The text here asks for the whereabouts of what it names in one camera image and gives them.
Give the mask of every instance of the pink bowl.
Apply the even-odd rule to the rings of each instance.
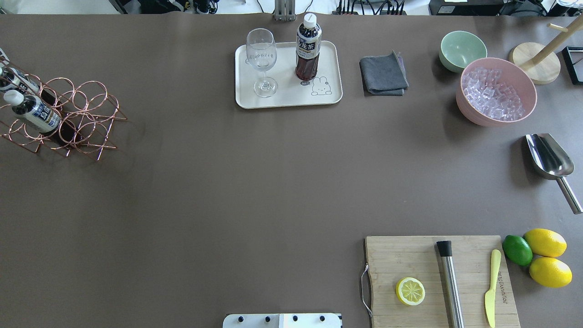
[[[483,67],[486,69],[501,69],[502,75],[500,76],[499,81],[514,87],[518,96],[520,97],[520,100],[522,101],[522,106],[524,107],[525,113],[522,118],[515,121],[500,121],[480,113],[468,102],[466,97],[463,95],[462,79],[460,78],[458,89],[455,93],[455,100],[458,103],[459,110],[468,120],[484,127],[501,127],[522,121],[532,113],[536,106],[535,85],[520,67],[509,61],[499,58],[480,58],[478,60],[472,61],[463,70],[461,76],[469,74],[477,67]]]

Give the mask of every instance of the yellow lemon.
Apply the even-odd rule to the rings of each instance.
[[[397,282],[397,298],[407,305],[419,305],[425,299],[425,288],[421,281],[405,277]]]
[[[567,249],[563,236],[547,229],[532,229],[524,234],[524,239],[532,249],[532,253],[541,256],[558,257]]]
[[[552,257],[539,257],[531,263],[528,272],[531,277],[545,287],[560,288],[573,279],[568,265]]]

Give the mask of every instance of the metal ice scoop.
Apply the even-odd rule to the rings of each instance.
[[[525,137],[537,172],[545,179],[557,180],[573,213],[583,213],[579,201],[565,178],[573,172],[574,168],[569,155],[548,133],[527,134]]]

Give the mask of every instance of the round wooden base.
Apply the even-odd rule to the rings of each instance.
[[[512,49],[508,56],[508,60],[522,68],[534,84],[553,82],[561,71],[561,62],[555,53],[550,53],[538,64],[532,62],[532,58],[544,47],[545,45],[540,43],[522,43]]]

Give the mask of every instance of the black muddler tip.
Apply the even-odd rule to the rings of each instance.
[[[451,256],[451,240],[443,240],[437,242],[437,249],[439,250],[439,256]]]

